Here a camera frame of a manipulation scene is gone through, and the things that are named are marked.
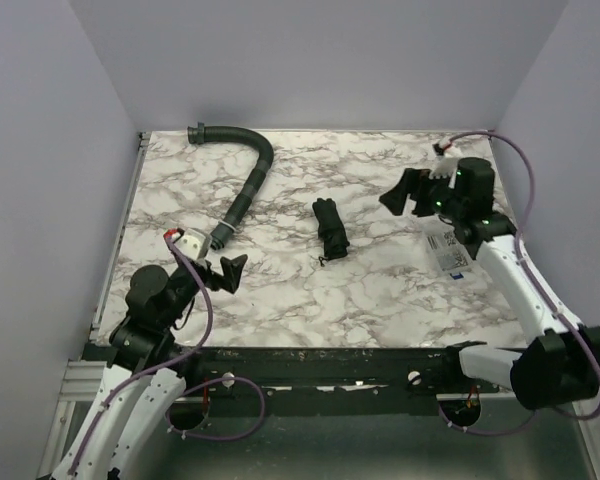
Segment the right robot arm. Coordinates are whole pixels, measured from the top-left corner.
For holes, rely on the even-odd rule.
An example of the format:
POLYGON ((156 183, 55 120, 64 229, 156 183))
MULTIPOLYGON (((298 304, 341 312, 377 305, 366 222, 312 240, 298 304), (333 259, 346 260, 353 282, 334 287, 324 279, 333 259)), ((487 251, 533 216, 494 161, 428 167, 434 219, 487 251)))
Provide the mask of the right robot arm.
POLYGON ((489 161, 460 159, 453 179, 427 169, 404 170, 379 201, 403 214, 450 222, 456 240, 489 275, 521 324, 522 352, 485 344, 459 350, 463 375, 511 390, 528 410, 600 396, 600 327, 587 327, 540 275, 511 220, 494 208, 495 172, 489 161))

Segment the black folding umbrella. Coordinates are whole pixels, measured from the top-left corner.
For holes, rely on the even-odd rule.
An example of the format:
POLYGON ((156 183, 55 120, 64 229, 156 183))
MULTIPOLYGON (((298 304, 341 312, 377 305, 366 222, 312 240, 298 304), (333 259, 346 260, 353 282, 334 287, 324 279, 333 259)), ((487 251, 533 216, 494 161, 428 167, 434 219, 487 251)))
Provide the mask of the black folding umbrella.
POLYGON ((319 257, 320 264, 345 258, 350 243, 334 200, 318 198, 312 209, 318 221, 318 237, 324 247, 323 255, 319 257))

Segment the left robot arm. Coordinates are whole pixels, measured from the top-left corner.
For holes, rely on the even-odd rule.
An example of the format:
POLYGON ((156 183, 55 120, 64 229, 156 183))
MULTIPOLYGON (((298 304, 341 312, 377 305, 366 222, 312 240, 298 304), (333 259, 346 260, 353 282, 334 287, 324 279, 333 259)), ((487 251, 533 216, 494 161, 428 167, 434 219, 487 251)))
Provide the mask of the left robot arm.
POLYGON ((113 348, 95 399, 52 479, 126 479, 167 408, 182 394, 189 357, 178 351, 172 328, 197 294, 235 293, 247 261, 222 258, 179 264, 173 273, 147 265, 131 277, 124 320, 113 330, 113 348))

